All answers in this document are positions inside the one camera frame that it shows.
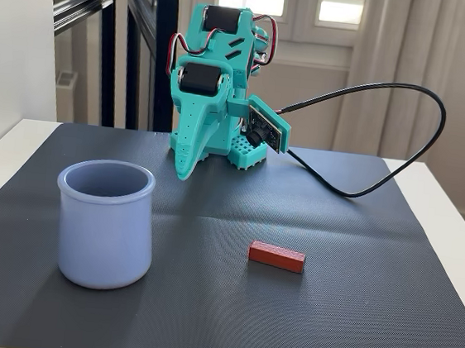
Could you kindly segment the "teal gripper body black servo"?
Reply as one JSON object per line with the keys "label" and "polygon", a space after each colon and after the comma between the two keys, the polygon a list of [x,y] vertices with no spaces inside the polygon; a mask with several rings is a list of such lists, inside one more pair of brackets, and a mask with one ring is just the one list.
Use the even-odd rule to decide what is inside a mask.
{"label": "teal gripper body black servo", "polygon": [[178,111],[247,115],[246,75],[227,62],[183,55],[170,72],[170,86]]}

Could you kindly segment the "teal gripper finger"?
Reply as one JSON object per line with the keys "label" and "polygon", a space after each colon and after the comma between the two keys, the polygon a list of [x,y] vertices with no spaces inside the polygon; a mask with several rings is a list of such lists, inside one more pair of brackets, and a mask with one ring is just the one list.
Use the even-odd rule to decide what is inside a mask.
{"label": "teal gripper finger", "polygon": [[[220,106],[212,103],[180,101],[179,126],[177,127],[175,147],[173,148],[175,152],[175,170],[178,179],[186,180],[194,170],[194,152],[200,129],[201,113],[203,110],[223,112],[223,107],[224,105]],[[205,146],[199,161],[204,160],[208,155],[218,154],[218,149],[212,142],[215,133]]]}
{"label": "teal gripper finger", "polygon": [[214,135],[216,130],[219,128],[220,123],[225,118],[225,114],[226,112],[211,112],[209,110],[203,110],[201,113],[200,129],[195,145],[193,169],[203,154],[208,141]]}

